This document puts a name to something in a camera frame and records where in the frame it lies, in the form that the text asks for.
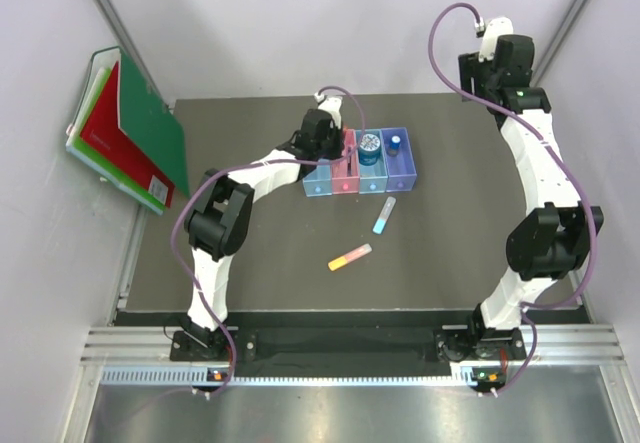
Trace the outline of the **light blue drawer bin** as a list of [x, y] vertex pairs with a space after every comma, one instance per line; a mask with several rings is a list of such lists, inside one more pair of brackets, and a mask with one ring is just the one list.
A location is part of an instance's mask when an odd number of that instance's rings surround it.
[[331, 163], [321, 159], [319, 165], [302, 179], [302, 185], [305, 195], [309, 198], [332, 195]]

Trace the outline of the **round blue tape tin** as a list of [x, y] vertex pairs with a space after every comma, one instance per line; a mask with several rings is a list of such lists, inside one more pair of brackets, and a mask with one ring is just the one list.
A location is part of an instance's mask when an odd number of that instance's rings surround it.
[[358, 160], [362, 166], [375, 165], [381, 156], [382, 142], [374, 133], [364, 133], [358, 145]]

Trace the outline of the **grey blue glue bottle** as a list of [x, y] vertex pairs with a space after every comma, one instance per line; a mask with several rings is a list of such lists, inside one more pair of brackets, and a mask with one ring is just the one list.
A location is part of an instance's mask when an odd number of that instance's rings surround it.
[[399, 135], [395, 134], [389, 138], [386, 151], [390, 157], [396, 157], [399, 154], [402, 139]]

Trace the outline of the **purple drawer bin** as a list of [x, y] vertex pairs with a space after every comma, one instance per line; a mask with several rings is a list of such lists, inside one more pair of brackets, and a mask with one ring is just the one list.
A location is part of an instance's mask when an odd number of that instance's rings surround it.
[[[405, 127], [382, 128], [381, 134], [388, 175], [386, 191], [388, 193], [411, 191], [417, 179], [417, 170], [407, 129]], [[389, 146], [394, 139], [399, 140], [399, 145], [395, 153], [390, 153]]]

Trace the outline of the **blue white highlighter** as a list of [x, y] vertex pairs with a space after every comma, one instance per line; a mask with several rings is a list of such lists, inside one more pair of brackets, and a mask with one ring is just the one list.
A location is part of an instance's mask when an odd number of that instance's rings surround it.
[[373, 233], [376, 235], [381, 235], [384, 231], [384, 228], [389, 220], [389, 217], [395, 207], [396, 204], [396, 198], [395, 197], [388, 197], [376, 219], [376, 222], [374, 223], [373, 226]]

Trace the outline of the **orange pink highlighter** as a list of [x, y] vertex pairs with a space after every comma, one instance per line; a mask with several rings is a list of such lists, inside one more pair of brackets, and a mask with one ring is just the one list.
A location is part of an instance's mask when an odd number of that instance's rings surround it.
[[362, 258], [368, 255], [372, 251], [372, 247], [370, 244], [363, 244], [333, 260], [328, 263], [328, 268], [330, 271], [336, 271], [353, 261], [356, 261], [359, 258]]

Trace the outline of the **red pen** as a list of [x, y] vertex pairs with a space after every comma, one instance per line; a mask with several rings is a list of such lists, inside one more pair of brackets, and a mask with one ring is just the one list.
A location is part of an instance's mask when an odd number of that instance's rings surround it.
[[349, 146], [346, 151], [346, 176], [353, 177], [355, 175], [354, 170], [356, 164], [354, 163], [354, 153], [356, 149], [354, 146]]

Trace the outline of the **pink drawer bin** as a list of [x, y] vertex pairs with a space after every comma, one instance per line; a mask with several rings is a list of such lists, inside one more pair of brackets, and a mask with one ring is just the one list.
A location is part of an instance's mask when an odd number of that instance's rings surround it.
[[343, 155], [346, 155], [346, 151], [349, 146], [354, 146], [356, 149], [356, 152], [354, 153], [354, 163], [356, 164], [356, 168], [354, 170], [355, 175], [353, 177], [346, 176], [346, 159], [340, 163], [332, 165], [332, 191], [334, 195], [356, 194], [359, 192], [360, 173], [358, 166], [357, 141], [356, 133], [353, 129], [348, 129], [345, 132]]

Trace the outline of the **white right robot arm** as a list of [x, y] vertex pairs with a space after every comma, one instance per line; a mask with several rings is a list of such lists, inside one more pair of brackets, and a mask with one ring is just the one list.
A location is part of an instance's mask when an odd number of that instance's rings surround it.
[[581, 198], [558, 164], [551, 104], [531, 84], [534, 54], [529, 36], [484, 35], [478, 52], [459, 58], [461, 87], [490, 102], [526, 204], [524, 219], [506, 240], [507, 270], [469, 320], [467, 347], [481, 359], [514, 344], [522, 310], [580, 268], [590, 249]]

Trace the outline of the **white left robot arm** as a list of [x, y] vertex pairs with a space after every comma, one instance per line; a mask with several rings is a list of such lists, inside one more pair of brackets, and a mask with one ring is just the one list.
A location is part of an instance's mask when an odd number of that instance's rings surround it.
[[194, 286], [183, 327], [192, 348], [205, 359], [230, 354], [221, 323], [228, 316], [226, 292], [234, 255], [248, 235], [253, 204], [305, 178], [344, 150], [340, 97], [307, 111], [301, 128], [251, 168], [232, 170], [198, 196], [184, 220], [194, 261]]

